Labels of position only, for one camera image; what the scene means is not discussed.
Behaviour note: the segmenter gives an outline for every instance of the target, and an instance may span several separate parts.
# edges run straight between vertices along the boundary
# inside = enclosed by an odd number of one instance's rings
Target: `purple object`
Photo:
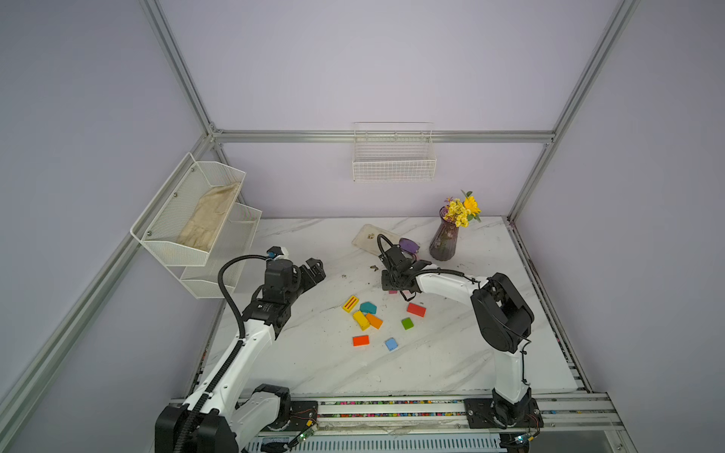
[[[406,239],[406,238],[400,238],[400,241],[398,241],[398,245],[405,252],[412,253],[412,254],[418,253],[418,250],[421,248],[415,242],[411,241],[410,239]]]

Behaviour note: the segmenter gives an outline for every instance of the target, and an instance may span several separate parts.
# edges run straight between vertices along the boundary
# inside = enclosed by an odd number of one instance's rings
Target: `teal block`
[[[365,302],[364,304],[360,304],[360,311],[374,315],[378,312],[378,308],[371,302]]]

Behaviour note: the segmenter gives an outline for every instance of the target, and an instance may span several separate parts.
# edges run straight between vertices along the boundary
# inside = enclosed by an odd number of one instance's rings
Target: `table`
[[[292,316],[273,345],[254,363],[242,396],[261,383],[289,387],[293,396],[391,396],[487,394],[494,386],[493,348],[479,332],[473,308],[435,294],[419,294],[415,303],[426,316],[406,312],[400,294],[381,289],[378,257],[354,247],[352,239],[370,223],[418,242],[419,259],[469,275],[489,277],[501,272],[511,279],[534,312],[532,341],[526,347],[526,378],[533,393],[575,391],[577,385],[548,323],[541,302],[501,217],[482,217],[461,228],[456,255],[436,262],[428,244],[438,217],[331,219],[262,219],[250,253],[285,246],[292,261],[321,259],[327,278],[292,306]],[[240,310],[263,282],[261,261],[248,261],[233,298]],[[365,332],[341,305],[351,295],[373,302],[383,320],[380,330]],[[401,320],[415,327],[406,331]],[[210,347],[204,372],[209,373],[236,335],[228,308]],[[353,347],[352,337],[368,334],[370,345]],[[395,338],[389,352],[384,342]]]

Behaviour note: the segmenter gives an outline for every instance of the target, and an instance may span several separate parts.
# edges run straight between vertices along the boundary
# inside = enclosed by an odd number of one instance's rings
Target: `flower vase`
[[[431,252],[431,256],[438,261],[448,261],[453,258],[455,244],[458,242],[458,227],[455,223],[443,218],[447,212],[448,208],[441,208],[439,212],[441,225],[438,227],[436,235],[433,236],[433,241],[431,241],[431,246],[428,249]]]

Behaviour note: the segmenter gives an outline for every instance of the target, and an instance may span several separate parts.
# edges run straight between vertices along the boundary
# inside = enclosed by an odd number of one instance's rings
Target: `light blue cube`
[[[385,342],[385,346],[388,347],[388,351],[392,351],[393,349],[398,347],[398,343],[397,341],[395,341],[395,338],[391,338]]]
[[[370,313],[371,315],[374,315],[378,312],[378,308],[372,302],[365,302],[363,304],[360,304],[360,311],[363,313]]]

